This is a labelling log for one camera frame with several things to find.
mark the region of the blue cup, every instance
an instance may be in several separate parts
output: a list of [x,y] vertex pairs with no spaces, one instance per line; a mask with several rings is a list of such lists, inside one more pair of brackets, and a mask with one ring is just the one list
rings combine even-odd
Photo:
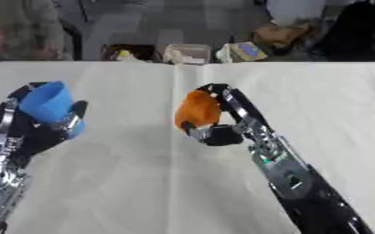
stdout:
[[33,89],[20,103],[20,110],[39,122],[61,121],[70,111],[72,97],[61,81]]

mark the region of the table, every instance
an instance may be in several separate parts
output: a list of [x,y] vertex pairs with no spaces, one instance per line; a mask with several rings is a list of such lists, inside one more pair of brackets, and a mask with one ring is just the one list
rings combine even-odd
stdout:
[[174,127],[209,82],[241,89],[375,232],[375,63],[4,62],[0,101],[39,80],[90,102],[87,129],[32,162],[9,234],[296,233],[246,144],[207,147]]

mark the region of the white table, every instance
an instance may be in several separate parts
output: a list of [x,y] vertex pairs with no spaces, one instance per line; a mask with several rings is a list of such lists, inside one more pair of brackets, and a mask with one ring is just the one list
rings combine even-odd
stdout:
[[9,234],[296,233],[246,144],[207,147],[173,125],[209,82],[241,89],[375,231],[375,63],[0,63],[0,101],[43,80],[90,102],[87,129],[31,164]]

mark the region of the floor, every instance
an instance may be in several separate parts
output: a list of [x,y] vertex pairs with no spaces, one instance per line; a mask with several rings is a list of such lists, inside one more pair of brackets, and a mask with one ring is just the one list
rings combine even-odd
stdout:
[[98,60],[103,44],[170,43],[223,45],[231,36],[250,39],[251,32],[270,20],[253,0],[83,0],[85,23],[77,0],[61,1],[63,18],[84,35],[84,59]]

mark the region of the person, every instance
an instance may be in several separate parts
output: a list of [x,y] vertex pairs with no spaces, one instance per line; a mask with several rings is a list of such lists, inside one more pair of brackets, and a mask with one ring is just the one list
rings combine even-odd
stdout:
[[60,59],[62,52],[52,0],[0,0],[0,60]]

